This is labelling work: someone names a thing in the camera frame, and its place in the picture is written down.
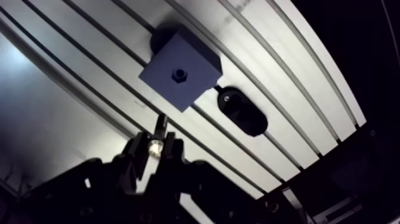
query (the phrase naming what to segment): black mechanical part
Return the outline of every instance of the black mechanical part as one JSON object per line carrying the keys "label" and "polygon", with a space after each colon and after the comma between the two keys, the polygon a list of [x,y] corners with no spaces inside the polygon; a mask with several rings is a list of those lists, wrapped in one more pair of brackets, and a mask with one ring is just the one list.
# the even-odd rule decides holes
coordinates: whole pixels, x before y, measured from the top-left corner
{"label": "black mechanical part", "polygon": [[[166,120],[159,116],[158,138],[165,134]],[[214,223],[276,223],[264,203],[212,165],[185,160],[183,141],[171,132],[162,139],[156,173],[137,194],[135,183],[143,176],[152,139],[157,137],[141,132],[111,163],[94,158],[66,171],[29,191],[23,207],[36,223],[197,223],[179,203],[185,193]]]}
{"label": "black mechanical part", "polygon": [[267,130],[267,117],[239,89],[229,86],[218,93],[219,109],[247,135],[258,136]]}
{"label": "black mechanical part", "polygon": [[168,41],[170,41],[177,32],[177,29],[178,27],[176,24],[163,24],[162,26],[157,27],[150,38],[150,49],[154,55],[159,53]]}

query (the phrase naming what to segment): gray cube block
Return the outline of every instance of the gray cube block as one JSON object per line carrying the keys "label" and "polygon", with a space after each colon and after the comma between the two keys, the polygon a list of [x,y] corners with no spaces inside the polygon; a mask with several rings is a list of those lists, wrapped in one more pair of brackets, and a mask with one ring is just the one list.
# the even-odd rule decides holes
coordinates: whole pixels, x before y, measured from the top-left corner
{"label": "gray cube block", "polygon": [[219,56],[181,27],[139,77],[183,112],[221,76]]}

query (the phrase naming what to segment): bright light spot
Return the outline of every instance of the bright light spot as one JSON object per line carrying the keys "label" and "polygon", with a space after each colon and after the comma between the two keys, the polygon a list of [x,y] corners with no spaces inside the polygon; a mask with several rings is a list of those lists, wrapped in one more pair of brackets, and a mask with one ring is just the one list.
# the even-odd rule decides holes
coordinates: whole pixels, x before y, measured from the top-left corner
{"label": "bright light spot", "polygon": [[85,179],[85,185],[86,185],[87,188],[91,187],[89,178]]}

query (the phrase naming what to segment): black plastic bracket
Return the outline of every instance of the black plastic bracket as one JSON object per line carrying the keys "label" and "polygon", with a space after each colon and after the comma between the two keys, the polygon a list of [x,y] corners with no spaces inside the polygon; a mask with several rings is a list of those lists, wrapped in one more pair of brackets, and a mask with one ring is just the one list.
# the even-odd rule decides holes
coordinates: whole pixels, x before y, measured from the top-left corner
{"label": "black plastic bracket", "polygon": [[264,133],[268,127],[267,117],[256,105],[234,87],[219,91],[218,107],[233,123],[250,136]]}

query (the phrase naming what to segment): bolt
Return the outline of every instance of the bolt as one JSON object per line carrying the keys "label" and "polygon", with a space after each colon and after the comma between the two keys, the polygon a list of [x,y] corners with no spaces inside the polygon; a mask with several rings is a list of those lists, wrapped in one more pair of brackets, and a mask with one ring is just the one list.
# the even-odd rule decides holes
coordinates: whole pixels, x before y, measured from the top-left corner
{"label": "bolt", "polygon": [[172,77],[171,77],[176,83],[182,83],[185,82],[186,79],[188,79],[188,73],[185,72],[182,69],[177,69],[172,72]]}

